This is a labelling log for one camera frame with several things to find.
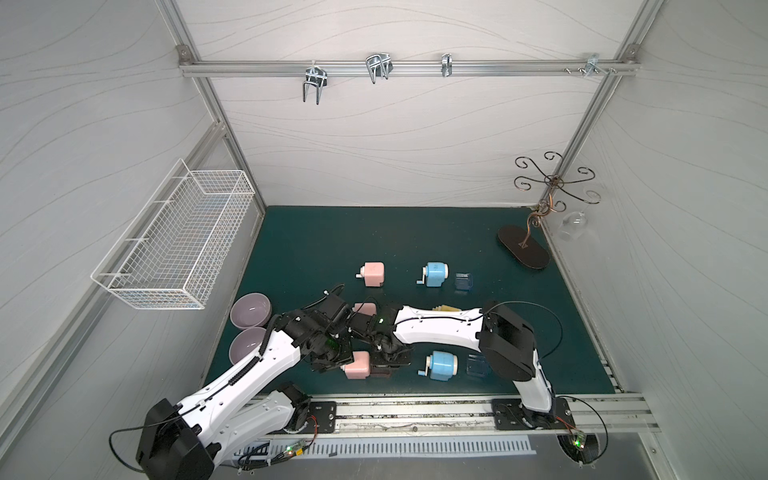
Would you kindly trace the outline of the blue sharpener back row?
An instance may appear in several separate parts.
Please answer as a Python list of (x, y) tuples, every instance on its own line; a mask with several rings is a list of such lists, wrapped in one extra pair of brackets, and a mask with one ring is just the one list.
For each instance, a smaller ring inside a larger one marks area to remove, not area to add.
[(422, 268), (422, 276), (416, 284), (427, 288), (440, 288), (448, 277), (449, 267), (446, 263), (431, 261)]

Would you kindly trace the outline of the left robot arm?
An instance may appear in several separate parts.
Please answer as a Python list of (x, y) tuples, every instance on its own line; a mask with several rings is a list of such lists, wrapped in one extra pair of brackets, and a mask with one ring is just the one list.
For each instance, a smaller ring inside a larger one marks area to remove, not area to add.
[(285, 384), (248, 403), (302, 359), (319, 370), (352, 360), (352, 308), (328, 293), (307, 308), (275, 314), (260, 346), (220, 377), (177, 403), (163, 399), (145, 417), (136, 452), (150, 479), (208, 479), (234, 453), (258, 438), (302, 427), (309, 398)]

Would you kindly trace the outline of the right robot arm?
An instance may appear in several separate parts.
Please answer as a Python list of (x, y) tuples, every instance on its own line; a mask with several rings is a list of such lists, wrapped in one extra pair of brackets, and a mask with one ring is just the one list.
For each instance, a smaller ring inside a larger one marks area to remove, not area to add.
[(349, 330), (389, 363), (420, 343), (478, 352), (497, 377), (514, 384), (523, 413), (531, 418), (552, 419), (555, 393), (543, 370), (535, 331), (511, 309), (512, 304), (490, 302), (481, 308), (459, 311), (402, 306), (377, 316), (354, 313)]

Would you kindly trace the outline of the yellow sharpener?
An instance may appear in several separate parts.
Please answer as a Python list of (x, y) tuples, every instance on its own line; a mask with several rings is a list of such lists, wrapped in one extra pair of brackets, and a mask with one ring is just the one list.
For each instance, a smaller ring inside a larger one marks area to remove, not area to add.
[(462, 311), (460, 308), (448, 306), (448, 305), (439, 305), (432, 309), (432, 311), (436, 312), (460, 312)]

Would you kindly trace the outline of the pink sharpener front row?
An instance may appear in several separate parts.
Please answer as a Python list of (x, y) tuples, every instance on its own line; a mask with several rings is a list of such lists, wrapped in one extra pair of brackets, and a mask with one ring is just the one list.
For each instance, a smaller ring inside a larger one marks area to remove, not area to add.
[(343, 365), (342, 370), (349, 380), (364, 380), (371, 375), (371, 358), (367, 351), (354, 351), (353, 361)]

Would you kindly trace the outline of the pink sharpener row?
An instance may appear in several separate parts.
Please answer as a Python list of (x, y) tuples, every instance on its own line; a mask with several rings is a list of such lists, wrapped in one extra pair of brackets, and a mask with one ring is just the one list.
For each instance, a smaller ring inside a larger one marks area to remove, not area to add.
[(375, 316), (377, 314), (377, 305), (374, 302), (358, 302), (353, 305), (352, 313)]
[(385, 265), (383, 262), (365, 262), (355, 277), (361, 279), (367, 288), (380, 288), (385, 281)]
[(364, 380), (371, 375), (371, 358), (367, 351), (354, 351), (353, 361), (343, 365), (342, 370), (349, 380)]

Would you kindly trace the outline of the red tray front row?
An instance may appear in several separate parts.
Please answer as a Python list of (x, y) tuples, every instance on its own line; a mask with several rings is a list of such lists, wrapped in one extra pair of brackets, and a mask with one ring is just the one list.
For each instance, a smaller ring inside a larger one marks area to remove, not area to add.
[(382, 379), (388, 379), (392, 376), (392, 370), (390, 368), (386, 367), (378, 367), (378, 366), (371, 366), (370, 367), (370, 378), (382, 378)]

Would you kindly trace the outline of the blue tray back row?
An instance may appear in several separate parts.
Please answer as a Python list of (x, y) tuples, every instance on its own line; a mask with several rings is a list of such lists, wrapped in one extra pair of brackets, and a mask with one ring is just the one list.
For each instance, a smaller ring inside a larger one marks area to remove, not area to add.
[(473, 289), (474, 280), (471, 273), (457, 272), (455, 275), (455, 289), (460, 292), (469, 292)]

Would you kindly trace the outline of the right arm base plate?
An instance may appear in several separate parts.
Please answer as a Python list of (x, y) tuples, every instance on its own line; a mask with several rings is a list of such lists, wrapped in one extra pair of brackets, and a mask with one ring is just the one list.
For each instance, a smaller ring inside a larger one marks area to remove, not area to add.
[(496, 430), (567, 430), (576, 423), (568, 401), (563, 398), (554, 400), (550, 413), (538, 413), (525, 410), (519, 398), (496, 398), (491, 400), (491, 409)]

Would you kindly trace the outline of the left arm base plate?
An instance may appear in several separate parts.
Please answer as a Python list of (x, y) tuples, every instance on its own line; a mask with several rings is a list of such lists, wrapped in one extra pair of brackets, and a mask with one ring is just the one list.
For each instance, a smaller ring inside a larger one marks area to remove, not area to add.
[(287, 434), (311, 435), (333, 433), (336, 425), (337, 403), (335, 401), (310, 401), (300, 406), (288, 424), (283, 428)]

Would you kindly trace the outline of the pink sharpener back row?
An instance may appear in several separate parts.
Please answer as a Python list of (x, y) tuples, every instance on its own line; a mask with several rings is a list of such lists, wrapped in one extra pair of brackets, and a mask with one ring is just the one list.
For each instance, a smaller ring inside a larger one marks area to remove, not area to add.
[(380, 288), (385, 281), (385, 265), (383, 262), (365, 262), (355, 277), (361, 279), (367, 288)]

